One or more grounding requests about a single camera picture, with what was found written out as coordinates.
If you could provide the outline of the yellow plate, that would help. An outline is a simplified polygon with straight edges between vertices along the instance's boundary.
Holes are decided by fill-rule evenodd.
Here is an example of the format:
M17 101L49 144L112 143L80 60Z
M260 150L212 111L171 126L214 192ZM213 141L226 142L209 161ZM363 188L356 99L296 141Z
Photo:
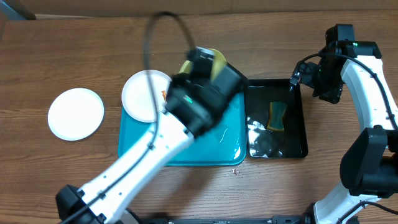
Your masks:
M227 65L227 61L224 55L220 51L216 49L210 49L210 50L212 50L215 54L213 67L211 71L211 77L210 77L210 80L214 80L218 76L218 74L222 71L222 69ZM191 65L192 63L186 60L181 66L179 73L189 73Z

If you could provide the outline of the green yellow sponge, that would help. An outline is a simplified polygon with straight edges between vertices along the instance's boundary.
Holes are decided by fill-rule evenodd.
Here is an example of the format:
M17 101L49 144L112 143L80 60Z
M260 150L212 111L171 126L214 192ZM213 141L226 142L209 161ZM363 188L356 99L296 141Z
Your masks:
M287 105L284 102L273 101L269 104L269 119L267 129L275 132L284 132L284 116Z

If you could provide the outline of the white plate with sauce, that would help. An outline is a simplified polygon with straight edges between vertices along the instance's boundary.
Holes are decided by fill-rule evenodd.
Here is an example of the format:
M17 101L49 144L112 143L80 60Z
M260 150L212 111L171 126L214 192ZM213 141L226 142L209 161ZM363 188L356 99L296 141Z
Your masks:
M155 121L154 104L147 81L148 73L154 86L157 111L163 110L166 104L167 90L172 80L161 71L143 70L137 72L125 83L121 95L123 108L127 114L144 123Z

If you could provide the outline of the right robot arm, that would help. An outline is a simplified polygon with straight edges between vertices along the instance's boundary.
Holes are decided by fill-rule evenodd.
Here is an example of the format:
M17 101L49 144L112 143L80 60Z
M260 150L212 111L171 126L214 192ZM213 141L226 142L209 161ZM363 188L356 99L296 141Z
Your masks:
M395 215L379 204L397 193L397 105L384 77L381 51L375 42L357 41L351 24L329 28L325 39L317 53L320 61L299 61L290 86L302 83L330 103L338 103L347 86L361 133L341 160L338 185L312 203L300 222L358 223L356 214L368 205Z

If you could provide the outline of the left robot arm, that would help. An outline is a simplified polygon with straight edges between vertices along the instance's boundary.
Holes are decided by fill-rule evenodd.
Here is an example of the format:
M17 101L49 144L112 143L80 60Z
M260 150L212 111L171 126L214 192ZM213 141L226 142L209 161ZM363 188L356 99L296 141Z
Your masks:
M213 52L196 48L187 57L189 72L172 78L156 122L113 165L77 188L56 195L62 223L121 223L136 195L169 160L216 126L246 78L226 64L215 77Z

